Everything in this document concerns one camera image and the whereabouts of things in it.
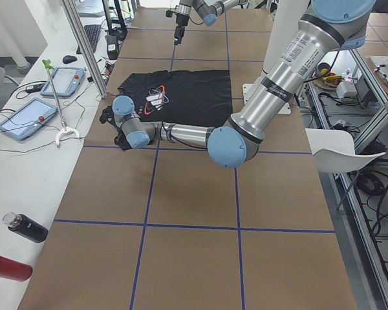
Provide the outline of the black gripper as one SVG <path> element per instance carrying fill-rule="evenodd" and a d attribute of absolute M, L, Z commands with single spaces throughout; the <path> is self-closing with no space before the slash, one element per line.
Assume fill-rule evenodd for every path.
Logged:
<path fill-rule="evenodd" d="M 188 25 L 188 15 L 176 13 L 176 24 L 174 33 L 174 45 L 179 45 L 184 37 L 184 28 Z"/>
<path fill-rule="evenodd" d="M 115 129 L 117 131 L 117 136 L 114 138 L 114 144 L 120 147 L 122 150 L 130 150 L 132 146 L 130 146 L 127 138 L 123 132 L 123 130 L 115 125 Z"/>

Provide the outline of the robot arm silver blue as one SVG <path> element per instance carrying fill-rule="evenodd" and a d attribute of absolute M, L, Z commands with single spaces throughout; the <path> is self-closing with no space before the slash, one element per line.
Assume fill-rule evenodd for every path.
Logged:
<path fill-rule="evenodd" d="M 246 5 L 247 3 L 248 1 L 245 0 L 229 0 L 216 1 L 213 4 L 208 5 L 203 0 L 179 1 L 179 4 L 174 10 L 168 10 L 166 12 L 167 17 L 171 17 L 173 14 L 176 15 L 177 25 L 174 33 L 174 45 L 179 45 L 182 42 L 192 8 L 196 11 L 206 26 L 211 26 L 214 22 L 216 22 L 217 17 L 225 13 L 225 11 L 238 5 Z"/>
<path fill-rule="evenodd" d="M 177 141 L 207 149 L 220 167 L 238 167 L 257 154 L 265 128 L 296 90 L 310 80 L 326 53 L 364 44 L 373 6 L 374 1 L 312 1 L 296 21 L 297 31 L 277 62 L 255 80 L 255 90 L 245 106 L 221 127 L 143 122 L 128 96 L 114 99 L 114 122 L 130 149 L 155 140 Z"/>

